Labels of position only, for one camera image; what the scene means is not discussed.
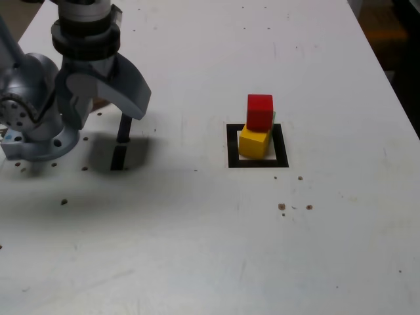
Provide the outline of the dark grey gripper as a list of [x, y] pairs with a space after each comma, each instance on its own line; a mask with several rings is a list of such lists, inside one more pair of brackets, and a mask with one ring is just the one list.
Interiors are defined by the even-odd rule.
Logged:
[[151, 90], [136, 66], [121, 54], [101, 60], [64, 57], [55, 78], [55, 95], [63, 120], [82, 130], [93, 108], [93, 98], [116, 105], [123, 114], [141, 120]]

